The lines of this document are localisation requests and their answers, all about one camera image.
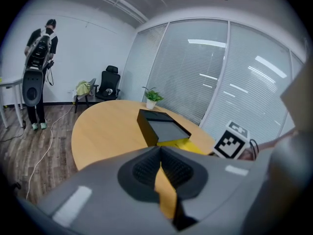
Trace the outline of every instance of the white cable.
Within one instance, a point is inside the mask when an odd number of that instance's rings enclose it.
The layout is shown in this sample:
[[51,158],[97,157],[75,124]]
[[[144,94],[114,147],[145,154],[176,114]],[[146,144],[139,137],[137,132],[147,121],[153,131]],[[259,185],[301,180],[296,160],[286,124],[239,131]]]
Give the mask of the white cable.
[[53,128],[54,124],[55,124],[57,121],[59,121],[61,118],[63,118],[67,113],[69,113],[70,110],[73,108],[73,106],[74,106],[74,105],[71,106],[71,108],[69,109],[68,112],[66,112],[62,117],[58,118],[58,120],[56,120],[56,121],[52,124],[51,129],[50,129],[50,131],[51,131],[51,143],[50,143],[50,146],[49,146],[48,150],[44,153],[43,157],[36,163],[36,165],[35,165],[35,167],[34,167],[34,170],[33,170],[32,174],[30,175],[30,178],[29,178],[29,181],[28,181],[28,191],[27,191],[26,199],[28,199],[28,194],[29,194],[29,190],[30,190],[30,181],[31,181],[31,178],[33,177],[33,175],[34,175],[34,173],[35,173],[36,167],[37,167],[37,165],[39,165],[39,163],[41,162],[41,160],[44,159],[45,155],[48,153],[48,151],[49,151],[50,148],[51,148],[51,145],[52,145],[52,142],[53,142],[52,128]]

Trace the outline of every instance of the baseboard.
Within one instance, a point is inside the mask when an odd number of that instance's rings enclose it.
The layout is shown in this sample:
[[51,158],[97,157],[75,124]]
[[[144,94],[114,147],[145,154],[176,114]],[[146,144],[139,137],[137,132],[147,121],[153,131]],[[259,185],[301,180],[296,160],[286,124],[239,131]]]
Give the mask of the baseboard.
[[[89,102],[89,105],[94,105],[97,103],[101,103],[101,102]],[[71,105],[71,104],[75,104],[75,102],[44,102],[44,106],[51,106],[51,105]],[[82,102],[78,102],[78,105],[80,104],[84,104],[86,105],[87,103],[82,101]],[[14,104],[8,104],[8,105],[4,105],[4,108],[14,108]]]

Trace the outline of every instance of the green leaves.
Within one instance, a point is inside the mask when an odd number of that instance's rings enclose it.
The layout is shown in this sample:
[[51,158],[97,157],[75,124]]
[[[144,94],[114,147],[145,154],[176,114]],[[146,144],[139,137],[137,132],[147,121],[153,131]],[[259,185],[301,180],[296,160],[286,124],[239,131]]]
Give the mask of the green leaves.
[[158,101],[161,101],[161,100],[164,99],[163,97],[161,97],[161,96],[159,95],[158,92],[155,92],[155,91],[153,90],[155,87],[153,87],[153,88],[151,88],[151,89],[148,89],[148,88],[146,88],[146,87],[142,87],[142,88],[145,88],[145,89],[146,89],[146,91],[145,91],[145,96],[146,96],[147,99],[149,99],[149,100],[151,100],[151,101],[154,101],[154,102],[158,102]]

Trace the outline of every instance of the round wooden table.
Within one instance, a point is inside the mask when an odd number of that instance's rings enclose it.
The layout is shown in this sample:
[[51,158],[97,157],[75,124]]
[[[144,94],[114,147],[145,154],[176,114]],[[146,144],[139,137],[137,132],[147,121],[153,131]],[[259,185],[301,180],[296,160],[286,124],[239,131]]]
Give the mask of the round wooden table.
[[[139,109],[145,103],[113,100],[89,107],[77,119],[72,133],[72,153],[77,169],[89,164],[147,147],[137,123]],[[156,106],[154,111],[166,112],[191,133],[190,141],[203,153],[212,151],[214,140],[202,129],[184,117]],[[160,194],[161,211],[174,217],[176,192],[160,169],[156,176],[155,191]]]

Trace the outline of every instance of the wooden floor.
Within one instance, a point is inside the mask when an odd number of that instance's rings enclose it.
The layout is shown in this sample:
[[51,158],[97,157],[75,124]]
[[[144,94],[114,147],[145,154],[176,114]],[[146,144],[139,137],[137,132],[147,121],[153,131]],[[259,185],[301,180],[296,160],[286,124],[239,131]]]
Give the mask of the wooden floor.
[[[50,129],[53,122],[70,108],[71,105],[45,106],[47,129],[39,128],[37,131],[32,130],[27,110],[24,108],[26,129],[23,136],[0,142],[0,165],[9,183],[21,184],[22,189],[18,191],[18,196],[26,197],[28,180],[34,166],[50,145]],[[85,105],[79,105],[75,114],[73,107],[65,117],[54,124],[52,147],[37,166],[30,183],[28,196],[30,202],[36,204],[44,195],[77,172],[71,151],[71,135],[75,121],[85,109]],[[6,129],[0,119],[0,141],[18,136],[23,131],[19,126],[15,109],[9,108],[4,111],[9,127]]]

